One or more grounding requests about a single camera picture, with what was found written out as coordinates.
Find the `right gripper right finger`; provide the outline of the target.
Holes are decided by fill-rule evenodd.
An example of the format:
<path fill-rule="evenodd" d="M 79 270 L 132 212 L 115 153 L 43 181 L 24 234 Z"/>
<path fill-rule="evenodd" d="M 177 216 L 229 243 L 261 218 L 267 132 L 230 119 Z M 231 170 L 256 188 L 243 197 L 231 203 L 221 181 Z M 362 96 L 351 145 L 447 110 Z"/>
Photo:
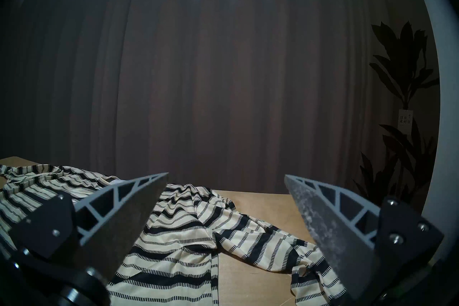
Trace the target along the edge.
<path fill-rule="evenodd" d="M 294 175 L 285 185 L 345 301 L 416 301 L 444 234 L 395 195 L 380 206 L 338 186 Z"/>

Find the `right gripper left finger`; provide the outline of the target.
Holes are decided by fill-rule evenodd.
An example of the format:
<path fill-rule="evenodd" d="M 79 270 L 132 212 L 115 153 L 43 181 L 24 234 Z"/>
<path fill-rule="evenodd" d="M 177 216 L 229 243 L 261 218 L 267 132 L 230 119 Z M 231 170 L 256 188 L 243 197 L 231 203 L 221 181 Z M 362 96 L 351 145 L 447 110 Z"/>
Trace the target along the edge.
<path fill-rule="evenodd" d="M 17 267 L 51 275 L 95 269 L 109 281 L 145 227 L 164 191 L 163 172 L 111 184 L 74 204 L 69 193 L 44 202 L 9 231 Z"/>

